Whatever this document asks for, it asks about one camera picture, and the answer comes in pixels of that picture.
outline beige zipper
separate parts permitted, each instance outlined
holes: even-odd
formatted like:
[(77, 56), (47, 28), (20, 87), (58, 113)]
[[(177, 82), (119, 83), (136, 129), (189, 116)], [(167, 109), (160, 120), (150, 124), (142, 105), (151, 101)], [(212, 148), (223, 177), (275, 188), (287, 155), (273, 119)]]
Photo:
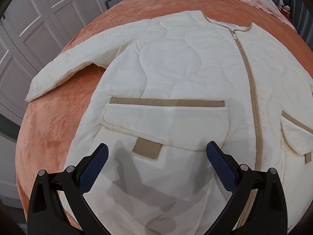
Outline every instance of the beige zipper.
[[(253, 112), (253, 120), (255, 124), (255, 140), (256, 140), (256, 157), (255, 157), (255, 170), (260, 170), (261, 168), (261, 159), (262, 159), (262, 148), (263, 148), (263, 141), (262, 141), (262, 130), (261, 130), (261, 120), (260, 120), (260, 113), (259, 113), (259, 105), (258, 105), (258, 99), (257, 99), (257, 93), (256, 93), (256, 84), (254, 80), (254, 76), (251, 70), (251, 66), (249, 63), (249, 60), (247, 58), (247, 55), (238, 40), (236, 36), (236, 31), (242, 31), (246, 32), (247, 30), (231, 30), (231, 33), (234, 37), (234, 40), (239, 48), (239, 51), (241, 53), (241, 56), (244, 60), (245, 67), (248, 73), (248, 79), (249, 79), (249, 84), (250, 84), (250, 94), (251, 94), (251, 103), (252, 103), (252, 112)], [(243, 226), (248, 218), (249, 212), (252, 208), (253, 201), (255, 199), (257, 190), (252, 190), (249, 198), (247, 200), (247, 203), (242, 211), (242, 214), (238, 220), (237, 223), (237, 228)]]

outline jacket sleeve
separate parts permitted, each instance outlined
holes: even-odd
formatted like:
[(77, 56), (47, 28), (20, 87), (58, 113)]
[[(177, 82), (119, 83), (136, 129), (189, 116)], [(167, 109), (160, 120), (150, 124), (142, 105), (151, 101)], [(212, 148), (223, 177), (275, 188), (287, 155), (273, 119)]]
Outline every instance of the jacket sleeve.
[(105, 30), (60, 54), (33, 78), (25, 101), (43, 96), (92, 63), (107, 68), (147, 29), (149, 22), (145, 19)]

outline pink bedding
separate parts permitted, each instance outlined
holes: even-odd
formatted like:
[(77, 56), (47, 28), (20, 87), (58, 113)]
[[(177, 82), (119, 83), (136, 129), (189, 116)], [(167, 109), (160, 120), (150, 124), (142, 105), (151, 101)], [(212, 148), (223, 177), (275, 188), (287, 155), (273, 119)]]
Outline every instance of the pink bedding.
[[(124, 0), (82, 29), (63, 51), (114, 26), (188, 10), (202, 10), (212, 19), (240, 26), (256, 23), (283, 43), (313, 76), (313, 53), (296, 31), (239, 0)], [(63, 171), (69, 146), (104, 71), (92, 64), (29, 103), (16, 147), (17, 185), (26, 217), (38, 171)]]

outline jacket pocket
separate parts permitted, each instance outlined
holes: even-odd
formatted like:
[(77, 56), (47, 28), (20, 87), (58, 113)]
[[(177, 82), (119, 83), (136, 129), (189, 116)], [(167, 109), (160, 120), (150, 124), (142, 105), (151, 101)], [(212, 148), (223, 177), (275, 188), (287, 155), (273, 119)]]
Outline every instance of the jacket pocket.
[(304, 156), (306, 163), (310, 162), (310, 155), (313, 151), (313, 129), (297, 121), (284, 111), (281, 115), (281, 127), (291, 151)]
[(228, 110), (222, 100), (112, 97), (101, 123), (154, 143), (193, 151), (204, 151), (212, 140), (223, 144), (229, 130)]
[(281, 115), (284, 153), (281, 177), (288, 212), (288, 226), (293, 228), (312, 200), (313, 190), (313, 130), (286, 112)]

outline white wardrobe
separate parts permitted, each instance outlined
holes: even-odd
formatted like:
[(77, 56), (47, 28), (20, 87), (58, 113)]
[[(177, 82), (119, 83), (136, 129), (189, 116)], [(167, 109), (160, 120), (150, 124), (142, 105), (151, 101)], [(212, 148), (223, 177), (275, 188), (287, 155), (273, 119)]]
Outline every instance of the white wardrobe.
[(87, 24), (106, 0), (13, 0), (0, 19), (0, 113), (21, 124), (33, 77)]

